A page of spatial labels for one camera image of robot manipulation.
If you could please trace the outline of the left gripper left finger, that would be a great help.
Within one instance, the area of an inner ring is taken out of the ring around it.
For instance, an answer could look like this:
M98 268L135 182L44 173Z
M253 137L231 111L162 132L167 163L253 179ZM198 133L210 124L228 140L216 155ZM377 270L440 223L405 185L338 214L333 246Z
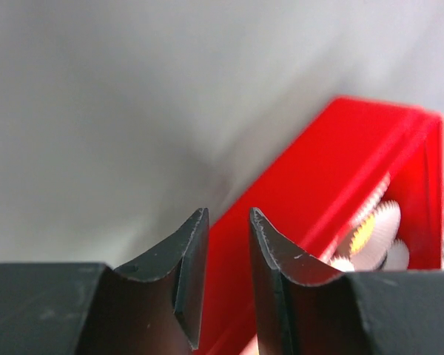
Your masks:
M209 212L117 267L0 263L0 354L191 354L203 314Z

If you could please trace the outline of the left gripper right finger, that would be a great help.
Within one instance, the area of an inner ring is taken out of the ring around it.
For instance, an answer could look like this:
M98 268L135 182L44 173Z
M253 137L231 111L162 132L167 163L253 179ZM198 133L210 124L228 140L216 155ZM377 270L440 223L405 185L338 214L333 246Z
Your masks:
M444 271L342 272L249 225L261 354L444 354Z

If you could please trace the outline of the round dotted biscuit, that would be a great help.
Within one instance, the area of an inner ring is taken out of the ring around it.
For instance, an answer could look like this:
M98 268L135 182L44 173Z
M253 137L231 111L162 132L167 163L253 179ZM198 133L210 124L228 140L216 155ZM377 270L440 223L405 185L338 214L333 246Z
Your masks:
M349 242L349 255L353 256L359 253L370 240L374 231L376 218L370 214L351 234Z

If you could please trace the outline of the red cookie box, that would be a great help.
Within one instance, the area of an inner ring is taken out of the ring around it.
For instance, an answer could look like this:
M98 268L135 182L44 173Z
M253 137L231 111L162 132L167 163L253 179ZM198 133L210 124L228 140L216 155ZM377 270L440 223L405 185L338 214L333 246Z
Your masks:
M442 265L444 117L418 106L334 99L212 225L200 354L239 354L255 335L249 210L326 258L377 188L399 203L412 269Z

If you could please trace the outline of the white paper cup front-middle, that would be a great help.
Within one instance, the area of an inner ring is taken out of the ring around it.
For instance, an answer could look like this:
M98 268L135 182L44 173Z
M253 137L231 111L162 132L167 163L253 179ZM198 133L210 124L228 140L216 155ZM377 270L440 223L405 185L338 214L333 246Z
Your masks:
M328 264L339 271L342 272L353 272L355 271L354 264L348 257L334 256L328 262Z

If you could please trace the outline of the white paper cup middle-left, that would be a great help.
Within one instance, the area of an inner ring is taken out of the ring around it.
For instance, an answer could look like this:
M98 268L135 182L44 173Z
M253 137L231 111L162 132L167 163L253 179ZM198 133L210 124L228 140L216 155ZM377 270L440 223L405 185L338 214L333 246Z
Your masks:
M374 270L381 264L400 226L401 210L397 201L383 201L371 214L376 223L370 240L359 253L349 255L356 271Z

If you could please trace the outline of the white paper cup back-left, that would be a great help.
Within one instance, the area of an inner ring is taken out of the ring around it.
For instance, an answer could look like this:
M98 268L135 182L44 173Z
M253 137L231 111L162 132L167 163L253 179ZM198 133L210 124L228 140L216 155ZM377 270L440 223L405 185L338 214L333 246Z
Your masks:
M407 245L402 240L395 240L386 253L383 270L405 271L408 269L410 253Z

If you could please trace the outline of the white paper cup front-left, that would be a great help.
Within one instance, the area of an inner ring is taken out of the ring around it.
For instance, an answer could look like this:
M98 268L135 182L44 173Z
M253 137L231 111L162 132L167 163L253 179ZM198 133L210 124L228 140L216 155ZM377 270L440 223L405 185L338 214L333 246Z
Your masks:
M383 195L389 187L391 176L389 173L385 174L382 180L370 192L369 196L363 201L360 208L355 212L354 216L349 221L351 227L361 224L376 208L381 201Z

